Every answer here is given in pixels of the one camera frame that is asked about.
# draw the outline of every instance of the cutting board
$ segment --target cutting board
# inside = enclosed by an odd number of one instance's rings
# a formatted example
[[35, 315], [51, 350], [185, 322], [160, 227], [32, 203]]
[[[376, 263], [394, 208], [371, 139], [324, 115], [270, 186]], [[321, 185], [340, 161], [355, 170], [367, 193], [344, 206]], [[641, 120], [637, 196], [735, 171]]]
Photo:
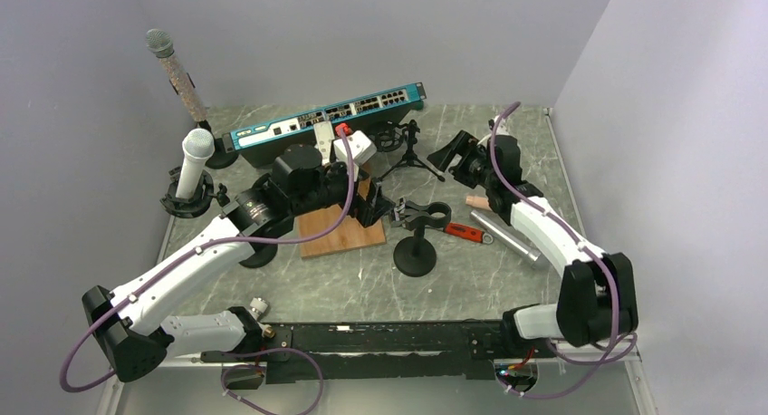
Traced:
[[[362, 181], [358, 185], [358, 192], [365, 197], [368, 193], [370, 179]], [[341, 214], [341, 207], [334, 205], [325, 209], [319, 209], [296, 218], [300, 236], [311, 236], [329, 227]], [[384, 226], [381, 220], [370, 227], [361, 227], [357, 220], [345, 217], [341, 225], [329, 235], [318, 238], [309, 243], [301, 243], [302, 258], [336, 254], [345, 250], [359, 249], [361, 247], [383, 245], [387, 242], [384, 236]]]

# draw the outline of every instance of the black round base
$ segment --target black round base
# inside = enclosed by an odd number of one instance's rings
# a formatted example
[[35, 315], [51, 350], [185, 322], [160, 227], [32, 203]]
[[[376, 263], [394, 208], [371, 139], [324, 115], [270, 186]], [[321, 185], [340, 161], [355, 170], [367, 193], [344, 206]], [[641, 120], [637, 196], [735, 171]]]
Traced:
[[214, 155], [206, 161], [206, 167], [209, 169], [223, 169], [232, 166], [237, 161], [237, 152], [226, 152], [224, 142], [221, 138], [214, 140]]
[[[418, 255], [414, 256], [413, 247], [419, 242]], [[411, 277], [421, 277], [431, 272], [437, 262], [437, 252], [425, 238], [409, 236], [395, 246], [395, 266], [400, 273]]]
[[264, 249], [240, 261], [247, 268], [259, 268], [269, 264], [277, 255], [277, 245], [267, 245]]

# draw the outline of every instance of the wall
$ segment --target wall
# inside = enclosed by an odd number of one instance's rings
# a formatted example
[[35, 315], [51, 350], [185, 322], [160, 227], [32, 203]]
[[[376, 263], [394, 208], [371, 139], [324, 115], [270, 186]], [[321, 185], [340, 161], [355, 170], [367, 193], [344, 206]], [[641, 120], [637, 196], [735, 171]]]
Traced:
[[209, 104], [553, 105], [609, 0], [140, 0]]
[[[192, 127], [137, 0], [0, 0], [0, 401], [3, 413], [93, 413], [59, 389], [86, 329], [81, 295], [157, 258], [158, 199]], [[96, 343], [71, 381], [106, 372]]]
[[768, 0], [611, 0], [555, 105], [659, 412], [765, 413]]

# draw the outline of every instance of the tripod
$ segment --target tripod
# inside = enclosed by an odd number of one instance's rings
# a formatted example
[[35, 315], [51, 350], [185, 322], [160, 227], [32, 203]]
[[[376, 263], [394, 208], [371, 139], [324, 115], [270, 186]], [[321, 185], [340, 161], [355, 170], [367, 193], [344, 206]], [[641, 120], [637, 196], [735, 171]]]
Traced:
[[411, 120], [409, 123], [405, 125], [398, 125], [398, 129], [403, 130], [400, 132], [400, 138], [399, 143], [402, 144], [403, 140], [406, 142], [406, 153], [403, 154], [403, 157], [395, 163], [394, 166], [389, 168], [384, 175], [381, 175], [379, 179], [384, 179], [387, 175], [392, 173], [392, 170], [397, 168], [420, 168], [420, 169], [426, 169], [432, 172], [433, 175], [437, 177], [441, 182], [446, 182], [446, 179], [440, 175], [439, 173], [435, 172], [432, 168], [430, 168], [427, 163], [422, 161], [418, 155], [416, 155], [416, 152], [414, 152], [413, 147], [418, 142], [418, 139], [416, 138], [416, 134], [420, 131], [418, 128], [418, 125], [416, 124], [416, 121]]

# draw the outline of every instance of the silver microphone grille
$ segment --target silver microphone grille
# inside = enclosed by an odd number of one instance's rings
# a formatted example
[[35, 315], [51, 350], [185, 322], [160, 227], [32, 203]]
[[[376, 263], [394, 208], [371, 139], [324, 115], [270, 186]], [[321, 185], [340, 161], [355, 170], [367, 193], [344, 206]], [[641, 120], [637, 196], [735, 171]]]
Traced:
[[184, 151], [192, 157], [205, 159], [214, 155], [214, 136], [202, 128], [195, 128], [181, 142]]
[[173, 53], [173, 41], [170, 34], [153, 28], [147, 32], [147, 48], [159, 59], [164, 59]]

